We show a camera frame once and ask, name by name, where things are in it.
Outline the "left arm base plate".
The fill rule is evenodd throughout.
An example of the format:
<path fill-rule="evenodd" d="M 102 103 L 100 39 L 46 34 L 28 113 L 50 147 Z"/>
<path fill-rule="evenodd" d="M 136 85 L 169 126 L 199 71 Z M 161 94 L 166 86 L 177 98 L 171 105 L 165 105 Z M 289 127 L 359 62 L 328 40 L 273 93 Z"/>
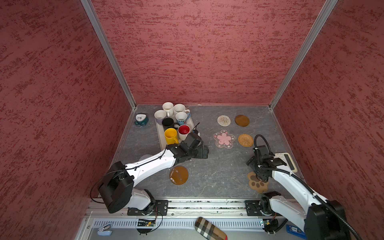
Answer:
<path fill-rule="evenodd" d="M 145 207 L 143 210 L 138 210 L 136 208 L 128 208 L 127 215 L 128 216 L 155 216 L 156 214 L 160 214 L 163 216 L 167 215 L 168 211 L 168 200 L 154 200 L 151 201 L 150 204 Z"/>

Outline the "brown paw coaster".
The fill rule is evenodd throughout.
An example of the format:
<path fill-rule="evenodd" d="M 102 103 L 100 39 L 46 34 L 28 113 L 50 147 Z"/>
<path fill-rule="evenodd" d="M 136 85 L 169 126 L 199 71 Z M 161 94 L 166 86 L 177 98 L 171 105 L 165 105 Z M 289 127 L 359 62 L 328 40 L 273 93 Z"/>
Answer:
<path fill-rule="evenodd" d="M 268 191 L 269 182 L 260 181 L 254 172 L 248 173 L 247 177 L 249 180 L 249 186 L 252 190 L 256 190 L 259 194 L 263 194 Z"/>

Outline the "white woven round coaster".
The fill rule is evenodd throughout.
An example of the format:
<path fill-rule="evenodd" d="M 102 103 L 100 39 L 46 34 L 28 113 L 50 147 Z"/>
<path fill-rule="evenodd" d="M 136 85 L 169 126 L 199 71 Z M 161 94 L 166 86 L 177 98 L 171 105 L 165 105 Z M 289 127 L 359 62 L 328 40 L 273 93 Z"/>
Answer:
<path fill-rule="evenodd" d="M 228 116 L 222 115 L 217 118 L 217 122 L 222 127 L 227 127 L 231 124 L 231 119 Z"/>

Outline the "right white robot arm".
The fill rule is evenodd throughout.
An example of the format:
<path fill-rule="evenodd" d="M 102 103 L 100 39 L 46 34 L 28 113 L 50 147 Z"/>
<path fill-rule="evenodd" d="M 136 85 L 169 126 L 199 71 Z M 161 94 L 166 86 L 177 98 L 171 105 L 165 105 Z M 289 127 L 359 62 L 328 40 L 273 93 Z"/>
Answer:
<path fill-rule="evenodd" d="M 349 240 L 351 228 L 344 207 L 329 201 L 296 176 L 290 167 L 266 146 L 253 149 L 247 161 L 262 182 L 274 179 L 297 201 L 293 204 L 278 192 L 262 195 L 257 210 L 264 216 L 279 214 L 304 232 L 308 240 Z"/>

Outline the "tan woven round coaster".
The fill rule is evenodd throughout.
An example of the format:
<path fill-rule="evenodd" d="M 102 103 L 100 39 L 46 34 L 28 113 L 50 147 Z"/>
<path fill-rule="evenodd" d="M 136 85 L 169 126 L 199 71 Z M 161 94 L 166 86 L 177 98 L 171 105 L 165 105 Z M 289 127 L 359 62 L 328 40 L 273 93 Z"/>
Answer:
<path fill-rule="evenodd" d="M 248 134 L 241 134 L 238 137 L 238 142 L 241 146 L 249 148 L 254 145 L 254 139 Z"/>

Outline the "pink flower coaster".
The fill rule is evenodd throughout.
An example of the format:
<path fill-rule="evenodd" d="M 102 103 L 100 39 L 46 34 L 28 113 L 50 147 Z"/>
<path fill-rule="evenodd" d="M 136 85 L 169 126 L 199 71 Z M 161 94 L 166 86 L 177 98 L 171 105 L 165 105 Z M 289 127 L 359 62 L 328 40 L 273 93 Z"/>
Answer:
<path fill-rule="evenodd" d="M 227 130 L 221 130 L 213 135 L 218 148 L 231 149 L 234 146 L 236 137 L 230 134 Z"/>

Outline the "dark brown round coaster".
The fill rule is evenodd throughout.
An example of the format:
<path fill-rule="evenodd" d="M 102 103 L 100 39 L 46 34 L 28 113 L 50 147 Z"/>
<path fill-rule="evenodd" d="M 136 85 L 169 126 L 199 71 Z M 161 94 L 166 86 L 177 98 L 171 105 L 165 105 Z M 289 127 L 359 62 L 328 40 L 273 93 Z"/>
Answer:
<path fill-rule="evenodd" d="M 246 127 L 250 124 L 250 119 L 245 115 L 237 115 L 235 117 L 235 123 L 240 127 Z"/>

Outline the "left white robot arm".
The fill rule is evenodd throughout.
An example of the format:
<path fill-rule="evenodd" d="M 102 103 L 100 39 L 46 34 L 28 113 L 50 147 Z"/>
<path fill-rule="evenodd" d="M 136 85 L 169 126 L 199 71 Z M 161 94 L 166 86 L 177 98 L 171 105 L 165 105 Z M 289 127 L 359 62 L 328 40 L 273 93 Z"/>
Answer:
<path fill-rule="evenodd" d="M 124 165 L 118 161 L 97 184 L 97 189 L 110 214 L 123 208 L 137 209 L 150 214 L 155 208 L 155 198 L 148 190 L 135 186 L 146 178 L 191 159 L 207 159 L 209 148 L 197 133 L 190 133 L 179 144 L 170 144 L 160 153 L 149 158 Z"/>

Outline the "brown wooden round coaster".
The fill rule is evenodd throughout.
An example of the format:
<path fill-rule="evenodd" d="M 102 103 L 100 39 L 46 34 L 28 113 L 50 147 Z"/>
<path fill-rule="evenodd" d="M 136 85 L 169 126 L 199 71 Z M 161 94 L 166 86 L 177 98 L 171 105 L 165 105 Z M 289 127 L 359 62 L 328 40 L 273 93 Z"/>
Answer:
<path fill-rule="evenodd" d="M 174 185 L 183 185 L 189 178 L 189 172 L 185 167 L 177 166 L 171 170 L 169 178 Z"/>

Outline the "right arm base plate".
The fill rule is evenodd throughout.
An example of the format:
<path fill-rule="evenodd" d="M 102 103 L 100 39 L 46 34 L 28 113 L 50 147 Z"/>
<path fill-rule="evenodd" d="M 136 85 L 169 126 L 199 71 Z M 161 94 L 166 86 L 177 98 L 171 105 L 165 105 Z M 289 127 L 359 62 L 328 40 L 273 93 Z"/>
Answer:
<path fill-rule="evenodd" d="M 270 216 L 262 212 L 260 200 L 245 200 L 245 209 L 248 217 Z"/>

